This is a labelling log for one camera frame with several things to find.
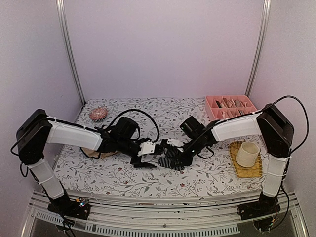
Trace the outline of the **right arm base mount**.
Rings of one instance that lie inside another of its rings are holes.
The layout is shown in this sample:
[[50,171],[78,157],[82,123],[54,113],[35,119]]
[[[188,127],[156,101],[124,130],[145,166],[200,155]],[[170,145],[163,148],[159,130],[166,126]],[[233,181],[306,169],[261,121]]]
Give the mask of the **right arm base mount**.
[[260,193],[259,200],[241,204],[237,207],[237,214],[242,220],[253,219],[280,211],[277,197],[269,197]]

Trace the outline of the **navy striped underwear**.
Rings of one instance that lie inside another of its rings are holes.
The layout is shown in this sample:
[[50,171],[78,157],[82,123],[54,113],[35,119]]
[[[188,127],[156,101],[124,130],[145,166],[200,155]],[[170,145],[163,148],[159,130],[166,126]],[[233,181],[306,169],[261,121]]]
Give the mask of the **navy striped underwear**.
[[177,159],[177,157],[181,154],[181,151],[178,148],[174,146],[163,148],[163,154],[164,156],[161,156],[158,160],[158,164],[161,167],[177,171],[181,171],[185,168],[184,165]]

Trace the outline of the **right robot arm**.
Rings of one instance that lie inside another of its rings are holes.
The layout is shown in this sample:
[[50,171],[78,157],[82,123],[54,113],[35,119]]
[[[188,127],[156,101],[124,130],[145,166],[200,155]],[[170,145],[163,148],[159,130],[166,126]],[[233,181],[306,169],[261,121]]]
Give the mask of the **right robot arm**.
[[175,157],[172,166],[188,166],[193,157],[205,147],[237,137],[258,135],[262,138],[268,154],[268,173],[262,194],[265,195],[255,205],[259,215],[266,215],[274,208],[281,187],[285,168],[290,157],[294,127],[284,114],[273,104],[267,104],[262,110],[235,118],[215,120],[204,126],[193,116],[181,125],[182,131],[191,139],[184,150]]

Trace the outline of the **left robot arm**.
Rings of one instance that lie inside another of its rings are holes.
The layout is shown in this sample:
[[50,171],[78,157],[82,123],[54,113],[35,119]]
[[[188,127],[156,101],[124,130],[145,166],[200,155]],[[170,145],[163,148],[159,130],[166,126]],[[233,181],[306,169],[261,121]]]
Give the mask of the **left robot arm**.
[[67,192],[44,160],[46,144],[77,146],[99,153],[120,152],[130,156],[130,163],[135,168],[153,168],[153,164],[142,161],[142,156],[162,153],[162,147],[157,144],[158,138],[133,138],[140,127],[124,114],[121,112],[106,128],[89,128],[49,117],[45,110],[37,109],[16,132],[17,141],[12,147],[17,152],[13,155],[19,157],[47,196],[54,200],[54,206],[62,214],[70,214],[73,203],[65,197]]

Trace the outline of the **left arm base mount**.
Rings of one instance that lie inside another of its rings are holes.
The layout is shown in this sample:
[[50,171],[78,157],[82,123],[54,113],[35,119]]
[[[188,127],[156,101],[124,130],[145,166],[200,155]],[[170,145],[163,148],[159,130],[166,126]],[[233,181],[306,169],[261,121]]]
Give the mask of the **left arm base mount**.
[[82,220],[87,220],[89,217],[91,206],[88,199],[79,197],[76,200],[71,200],[67,194],[57,199],[51,197],[48,197],[48,199],[48,210],[59,214],[61,217],[68,216]]

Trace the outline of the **beige underwear black trim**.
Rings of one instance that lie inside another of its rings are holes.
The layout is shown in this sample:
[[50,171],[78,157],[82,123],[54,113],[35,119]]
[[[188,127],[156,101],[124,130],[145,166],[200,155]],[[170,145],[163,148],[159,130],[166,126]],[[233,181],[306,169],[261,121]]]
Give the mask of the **beige underwear black trim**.
[[112,155],[119,154],[119,152],[100,153],[100,152],[90,150],[87,148],[82,148],[82,147],[80,147],[80,150],[87,158],[92,158],[92,159],[103,159],[103,158],[110,157]]

